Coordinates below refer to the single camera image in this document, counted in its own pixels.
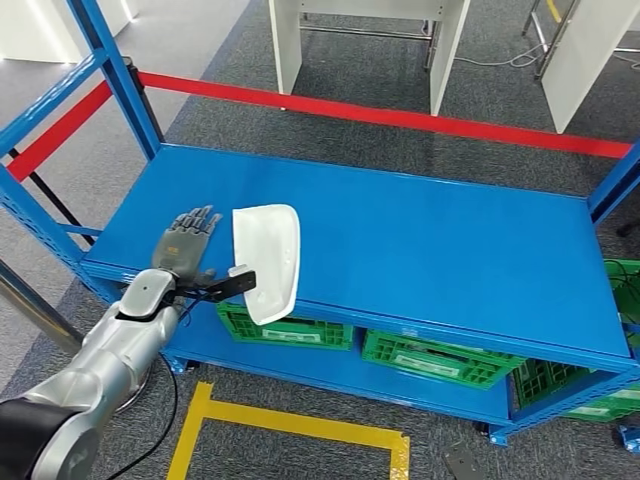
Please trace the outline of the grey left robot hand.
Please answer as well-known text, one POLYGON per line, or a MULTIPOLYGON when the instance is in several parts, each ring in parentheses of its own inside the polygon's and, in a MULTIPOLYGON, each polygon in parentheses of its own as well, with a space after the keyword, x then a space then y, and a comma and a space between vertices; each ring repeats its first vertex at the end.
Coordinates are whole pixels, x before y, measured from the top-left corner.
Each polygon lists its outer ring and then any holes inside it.
POLYGON ((171 272, 183 283, 195 283, 211 236, 221 219, 212 205, 178 215, 156 244, 151 266, 171 272))

